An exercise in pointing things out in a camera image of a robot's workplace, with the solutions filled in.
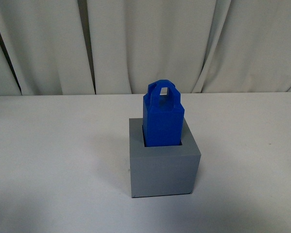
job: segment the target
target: white table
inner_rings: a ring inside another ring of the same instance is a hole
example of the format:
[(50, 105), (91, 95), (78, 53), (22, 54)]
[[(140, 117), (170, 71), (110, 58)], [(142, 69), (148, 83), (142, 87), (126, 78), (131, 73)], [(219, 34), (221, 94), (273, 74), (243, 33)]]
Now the white table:
[(291, 232), (291, 93), (183, 94), (191, 195), (132, 199), (142, 95), (0, 97), (0, 233)]

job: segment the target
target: toy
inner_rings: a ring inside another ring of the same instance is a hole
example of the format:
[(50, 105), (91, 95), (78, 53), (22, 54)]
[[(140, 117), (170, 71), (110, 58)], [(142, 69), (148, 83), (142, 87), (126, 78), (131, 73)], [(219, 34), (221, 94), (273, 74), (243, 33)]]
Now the toy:
[[(163, 87), (168, 91), (167, 96), (161, 97)], [(201, 153), (183, 115), (180, 93), (170, 81), (160, 80), (148, 86), (144, 118), (129, 119), (133, 198), (192, 193)]]

